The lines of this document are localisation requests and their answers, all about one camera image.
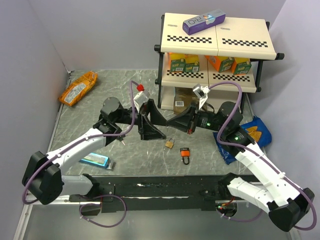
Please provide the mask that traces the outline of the brass padlock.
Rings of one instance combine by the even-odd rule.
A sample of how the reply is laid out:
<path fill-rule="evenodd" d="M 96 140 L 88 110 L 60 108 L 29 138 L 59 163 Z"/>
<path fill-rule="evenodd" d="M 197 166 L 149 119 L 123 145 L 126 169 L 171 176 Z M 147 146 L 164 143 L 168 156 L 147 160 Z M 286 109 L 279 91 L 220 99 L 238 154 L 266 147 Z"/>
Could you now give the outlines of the brass padlock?
<path fill-rule="evenodd" d="M 166 148 L 169 148 L 169 149 L 172 149 L 173 146 L 175 144 L 175 140 L 173 138 L 170 138 L 166 143 L 165 143 L 165 147 Z"/>

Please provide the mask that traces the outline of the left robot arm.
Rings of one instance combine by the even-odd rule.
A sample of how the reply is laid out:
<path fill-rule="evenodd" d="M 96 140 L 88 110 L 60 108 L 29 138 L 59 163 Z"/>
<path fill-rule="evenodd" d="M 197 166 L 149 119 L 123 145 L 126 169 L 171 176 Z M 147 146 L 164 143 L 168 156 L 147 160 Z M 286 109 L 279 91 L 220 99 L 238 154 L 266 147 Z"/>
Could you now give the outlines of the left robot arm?
<path fill-rule="evenodd" d="M 166 138 L 156 126 L 165 126 L 167 120 L 158 111 L 153 99 L 148 99 L 140 110 L 136 110 L 135 107 L 124 108 L 116 97 L 109 97 L 103 102 L 98 121 L 85 134 L 57 150 L 32 154 L 22 178 L 25 187 L 22 201 L 28 203 L 25 199 L 27 192 L 31 192 L 43 205 L 65 195 L 81 195 L 87 201 L 95 200 L 101 191 L 94 177 L 65 173 L 90 153 L 114 140 L 122 140 L 125 134 L 118 123 L 137 125 L 142 140 Z"/>

